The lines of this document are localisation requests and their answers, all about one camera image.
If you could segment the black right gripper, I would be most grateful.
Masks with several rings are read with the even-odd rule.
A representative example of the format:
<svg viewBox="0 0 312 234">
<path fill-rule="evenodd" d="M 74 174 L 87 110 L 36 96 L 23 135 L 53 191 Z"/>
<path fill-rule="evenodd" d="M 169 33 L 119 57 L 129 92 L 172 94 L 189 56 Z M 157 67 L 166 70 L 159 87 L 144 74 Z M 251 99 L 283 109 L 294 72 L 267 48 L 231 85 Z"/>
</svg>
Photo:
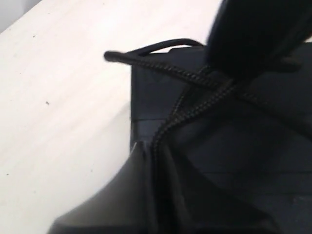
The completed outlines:
<svg viewBox="0 0 312 234">
<path fill-rule="evenodd" d="M 255 77 L 311 33 L 311 0 L 224 0 L 207 39 L 206 62 L 234 78 Z"/>
</svg>

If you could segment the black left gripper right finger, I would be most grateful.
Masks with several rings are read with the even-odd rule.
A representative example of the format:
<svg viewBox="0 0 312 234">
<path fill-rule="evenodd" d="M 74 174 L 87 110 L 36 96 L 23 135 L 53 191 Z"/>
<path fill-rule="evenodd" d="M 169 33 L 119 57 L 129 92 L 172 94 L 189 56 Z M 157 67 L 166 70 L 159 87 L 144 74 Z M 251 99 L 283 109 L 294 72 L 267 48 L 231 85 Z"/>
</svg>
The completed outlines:
<svg viewBox="0 0 312 234">
<path fill-rule="evenodd" d="M 161 147 L 157 184 L 165 185 L 175 234 L 280 234 L 267 213 L 217 187 L 168 145 Z"/>
</svg>

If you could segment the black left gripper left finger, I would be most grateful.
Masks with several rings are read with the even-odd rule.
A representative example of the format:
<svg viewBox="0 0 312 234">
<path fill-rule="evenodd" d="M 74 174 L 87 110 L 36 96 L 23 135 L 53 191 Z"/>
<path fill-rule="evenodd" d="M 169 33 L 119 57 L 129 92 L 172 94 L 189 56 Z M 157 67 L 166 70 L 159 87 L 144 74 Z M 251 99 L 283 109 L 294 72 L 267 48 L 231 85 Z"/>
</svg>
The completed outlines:
<svg viewBox="0 0 312 234">
<path fill-rule="evenodd" d="M 57 218 L 49 233 L 156 233 L 152 161 L 147 144 L 136 142 L 114 178 L 92 198 Z"/>
</svg>

